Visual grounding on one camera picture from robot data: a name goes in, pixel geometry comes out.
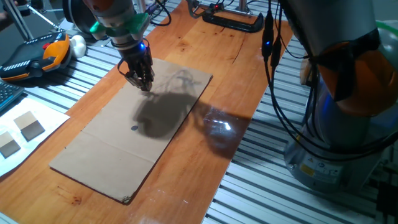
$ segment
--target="wooden table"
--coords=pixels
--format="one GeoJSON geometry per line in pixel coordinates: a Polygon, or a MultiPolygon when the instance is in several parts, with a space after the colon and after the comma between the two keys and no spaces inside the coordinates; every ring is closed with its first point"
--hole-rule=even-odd
{"type": "MultiPolygon", "coordinates": [[[[255,18],[224,14],[253,22],[255,18]]],[[[0,212],[18,223],[200,223],[266,89],[261,35],[192,19],[182,2],[147,39],[152,56],[213,79],[129,205],[50,169],[49,162],[125,84],[113,68],[68,112],[70,119],[0,178],[0,212]],[[232,130],[217,132],[212,120],[232,130]]],[[[292,31],[283,23],[287,42],[292,31]]]]}

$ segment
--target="metal stand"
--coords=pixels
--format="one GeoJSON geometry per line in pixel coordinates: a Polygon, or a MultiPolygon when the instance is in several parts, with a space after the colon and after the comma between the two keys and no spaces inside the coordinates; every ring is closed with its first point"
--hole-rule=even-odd
{"type": "MultiPolygon", "coordinates": [[[[239,0],[239,6],[236,7],[235,9],[225,9],[224,12],[231,12],[234,14],[238,14],[241,16],[252,16],[252,12],[250,11],[250,9],[247,6],[247,0],[239,0]]],[[[205,4],[200,4],[200,7],[205,7],[208,8],[209,6],[205,5],[205,4]]]]}
{"type": "Polygon", "coordinates": [[[7,13],[11,16],[12,20],[15,23],[19,33],[25,41],[33,40],[33,35],[27,27],[25,20],[22,18],[21,13],[17,9],[17,6],[14,4],[13,0],[1,0],[3,5],[7,9],[7,13]]]}

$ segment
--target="black cable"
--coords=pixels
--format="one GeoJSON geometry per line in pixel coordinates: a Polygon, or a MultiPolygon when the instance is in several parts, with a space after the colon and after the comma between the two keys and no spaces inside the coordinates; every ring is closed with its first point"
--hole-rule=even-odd
{"type": "Polygon", "coordinates": [[[248,5],[248,4],[250,4],[250,3],[253,3],[253,2],[262,2],[262,1],[252,0],[252,1],[247,2],[246,5],[248,5]]]}
{"type": "Polygon", "coordinates": [[[282,39],[282,32],[281,32],[281,28],[282,28],[282,13],[283,13],[283,10],[282,10],[282,6],[281,6],[280,9],[279,9],[279,27],[276,27],[278,29],[278,36],[279,36],[280,39],[282,39]]]}
{"type": "Polygon", "coordinates": [[[155,0],[156,1],[156,3],[158,4],[158,5],[160,5],[161,6],[161,8],[166,12],[166,14],[167,14],[167,17],[169,18],[169,21],[167,22],[167,23],[165,23],[165,24],[158,24],[158,23],[156,23],[156,22],[150,22],[152,25],[155,25],[155,26],[168,26],[168,25],[170,25],[171,23],[172,23],[172,16],[170,15],[170,12],[169,12],[169,10],[167,10],[166,9],[166,6],[165,5],[163,5],[159,0],[155,0]]]}
{"type": "Polygon", "coordinates": [[[315,136],[312,134],[312,131],[310,129],[310,125],[308,123],[308,113],[309,113],[309,109],[310,109],[312,98],[313,98],[313,88],[310,89],[310,94],[308,96],[307,106],[305,107],[305,112],[304,112],[305,113],[304,114],[304,121],[305,121],[305,125],[306,125],[306,127],[308,129],[308,133],[310,133],[311,137],[314,138],[315,136]]]}
{"type": "MultiPolygon", "coordinates": [[[[276,5],[276,13],[278,13],[278,9],[279,9],[279,1],[278,1],[277,5],[276,5]]],[[[276,29],[278,29],[278,30],[280,29],[279,26],[276,24],[276,20],[275,20],[275,27],[276,27],[276,29]]],[[[298,57],[298,56],[293,55],[293,54],[288,50],[288,48],[287,48],[287,46],[286,46],[286,44],[285,44],[285,41],[283,40],[282,36],[280,37],[280,40],[282,41],[282,44],[283,44],[283,46],[285,47],[286,52],[289,53],[289,55],[292,56],[293,58],[296,58],[296,59],[306,59],[306,58],[309,58],[308,55],[307,55],[307,56],[303,56],[303,57],[298,57]]]]}
{"type": "Polygon", "coordinates": [[[232,0],[232,1],[231,1],[228,5],[226,5],[225,7],[230,6],[233,2],[234,2],[234,0],[232,0]]]}
{"type": "MultiPolygon", "coordinates": [[[[267,75],[267,81],[268,81],[268,84],[269,84],[269,86],[268,86],[268,88],[270,89],[270,92],[271,92],[271,100],[272,100],[272,104],[273,104],[273,108],[274,108],[274,111],[275,111],[275,113],[276,113],[276,115],[277,115],[277,117],[278,117],[278,119],[279,119],[279,121],[280,121],[280,123],[283,125],[283,127],[285,128],[285,130],[287,131],[287,133],[289,134],[289,136],[292,138],[292,139],[294,139],[294,141],[298,144],[298,145],[300,145],[306,152],[308,152],[310,155],[312,155],[312,156],[314,156],[314,157],[317,157],[317,158],[319,158],[319,159],[323,159],[323,160],[326,160],[326,161],[332,161],[332,162],[346,162],[346,161],[353,161],[353,160],[356,160],[356,159],[361,159],[361,158],[364,158],[364,157],[366,157],[366,156],[370,156],[371,154],[374,154],[374,153],[378,153],[378,152],[381,152],[382,150],[384,150],[384,146],[388,146],[388,144],[389,144],[389,142],[387,142],[387,143],[385,143],[383,146],[380,146],[378,149],[375,149],[375,150],[372,150],[372,151],[369,151],[369,152],[364,152],[364,154],[362,154],[362,155],[360,155],[360,156],[356,156],[356,157],[350,157],[350,158],[347,158],[347,159],[332,159],[332,158],[329,158],[329,157],[323,157],[323,156],[319,156],[318,154],[316,154],[316,153],[314,153],[314,152],[312,152],[311,150],[309,150],[307,147],[305,147],[301,142],[300,142],[300,140],[298,140],[298,138],[296,137],[296,136],[294,136],[293,134],[292,134],[292,132],[289,130],[289,128],[286,126],[286,124],[285,124],[285,122],[284,122],[284,120],[280,117],[280,114],[279,114],[279,110],[277,109],[278,108],[278,102],[277,102],[277,100],[276,100],[276,97],[275,97],[275,94],[274,94],[274,82],[273,82],[273,80],[271,80],[271,75],[269,74],[269,69],[268,69],[268,63],[267,63],[267,60],[265,60],[264,59],[264,64],[265,64],[265,69],[266,69],[266,75],[267,75]]],[[[275,68],[272,68],[272,77],[274,77],[274,75],[275,75],[275,68]]],[[[334,153],[334,152],[332,152],[332,151],[328,151],[330,154],[336,154],[336,155],[338,155],[337,153],[334,153]]]]}

